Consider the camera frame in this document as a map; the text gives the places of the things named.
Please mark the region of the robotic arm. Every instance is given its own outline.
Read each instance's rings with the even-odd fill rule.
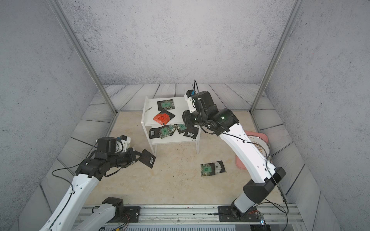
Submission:
[[[240,158],[251,175],[252,179],[231,204],[231,213],[239,220],[254,204],[261,203],[266,198],[285,176],[285,171],[281,167],[276,168],[259,152],[245,134],[239,120],[229,109],[217,109],[209,92],[202,91],[195,94],[194,90],[188,90],[184,97],[189,106],[189,110],[184,111],[182,115],[185,126],[204,126],[220,136]]]
[[[67,193],[40,231],[70,231],[87,197],[103,176],[111,176],[121,168],[126,168],[137,161],[153,168],[155,156],[145,149],[140,153],[133,148],[128,148],[130,140],[126,136],[98,139],[97,149],[79,164]],[[106,175],[113,167],[119,169]],[[109,197],[96,209],[96,212],[74,228],[74,231],[97,230],[109,221],[127,222],[128,219],[130,218],[123,207],[123,200]]]

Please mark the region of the red package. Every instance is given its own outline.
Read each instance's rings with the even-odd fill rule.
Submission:
[[[166,125],[170,118],[169,118],[169,115],[166,114],[166,113],[163,113],[163,114],[158,114],[156,115],[154,118],[153,118],[154,121],[162,124],[162,125]]]

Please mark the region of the beige floor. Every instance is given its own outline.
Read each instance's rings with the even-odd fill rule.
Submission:
[[[248,112],[234,114],[245,130],[255,131]],[[110,136],[129,136],[135,150],[150,151],[140,121],[140,112],[121,112]],[[225,173],[200,176],[201,164],[219,160],[225,165]],[[107,197],[122,198],[124,204],[230,204],[249,180],[248,171],[235,165],[232,149],[216,135],[202,132],[199,155],[193,142],[158,145],[153,169],[137,162],[104,177],[86,204],[101,204]],[[282,203],[277,188],[267,199]]]

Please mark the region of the round plate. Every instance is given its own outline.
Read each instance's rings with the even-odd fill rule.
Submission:
[[[260,137],[257,137],[257,136],[248,136],[248,138],[252,142],[259,144],[260,146],[262,146],[266,150],[267,154],[264,152],[264,150],[260,146],[255,145],[256,148],[262,153],[262,155],[264,157],[267,157],[269,155],[269,152],[270,152],[269,145],[263,139],[261,139]]]

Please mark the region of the textured wall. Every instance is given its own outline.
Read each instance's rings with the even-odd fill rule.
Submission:
[[[306,0],[266,90],[344,230],[370,226],[370,1]]]
[[[260,83],[294,0],[60,0],[104,84]]]
[[[45,0],[0,5],[0,230],[8,230],[97,89]]]

